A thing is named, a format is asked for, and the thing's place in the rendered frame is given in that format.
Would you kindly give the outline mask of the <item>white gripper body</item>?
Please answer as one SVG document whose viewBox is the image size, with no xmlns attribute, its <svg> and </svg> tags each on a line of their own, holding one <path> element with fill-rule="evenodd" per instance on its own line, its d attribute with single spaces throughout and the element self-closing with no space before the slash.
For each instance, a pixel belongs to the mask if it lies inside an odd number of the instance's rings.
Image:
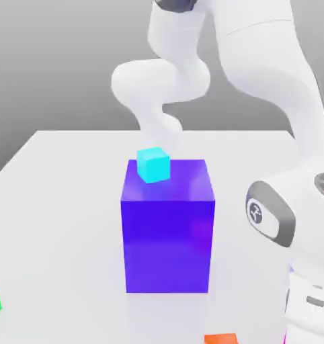
<svg viewBox="0 0 324 344">
<path fill-rule="evenodd" d="M 324 325 L 287 322 L 285 344 L 324 344 Z"/>
</svg>

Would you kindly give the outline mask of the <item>small orange cube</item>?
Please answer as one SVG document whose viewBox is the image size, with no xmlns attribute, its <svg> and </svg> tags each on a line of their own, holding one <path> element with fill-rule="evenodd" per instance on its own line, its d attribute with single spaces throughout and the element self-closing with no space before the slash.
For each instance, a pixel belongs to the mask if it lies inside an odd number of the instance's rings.
<svg viewBox="0 0 324 344">
<path fill-rule="evenodd" d="M 234 333 L 219 333 L 204 336 L 204 344 L 239 344 Z"/>
</svg>

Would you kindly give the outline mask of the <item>small cyan cube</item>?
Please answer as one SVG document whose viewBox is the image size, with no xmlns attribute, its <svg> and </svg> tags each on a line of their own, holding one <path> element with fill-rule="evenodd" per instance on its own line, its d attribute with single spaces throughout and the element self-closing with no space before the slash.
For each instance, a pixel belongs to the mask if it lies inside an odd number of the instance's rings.
<svg viewBox="0 0 324 344">
<path fill-rule="evenodd" d="M 156 183 L 170 178 L 169 155 L 160 147 L 138 150 L 137 173 L 145 183 Z"/>
</svg>

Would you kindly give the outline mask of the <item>large purple box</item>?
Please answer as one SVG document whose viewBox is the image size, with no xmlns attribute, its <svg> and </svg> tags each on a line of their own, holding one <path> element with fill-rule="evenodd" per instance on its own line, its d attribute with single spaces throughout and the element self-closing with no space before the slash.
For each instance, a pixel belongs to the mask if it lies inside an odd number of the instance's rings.
<svg viewBox="0 0 324 344">
<path fill-rule="evenodd" d="M 120 206 L 128 293 L 208 291 L 215 197 L 205 161 L 173 160 L 170 179 L 148 184 L 130 160 Z"/>
</svg>

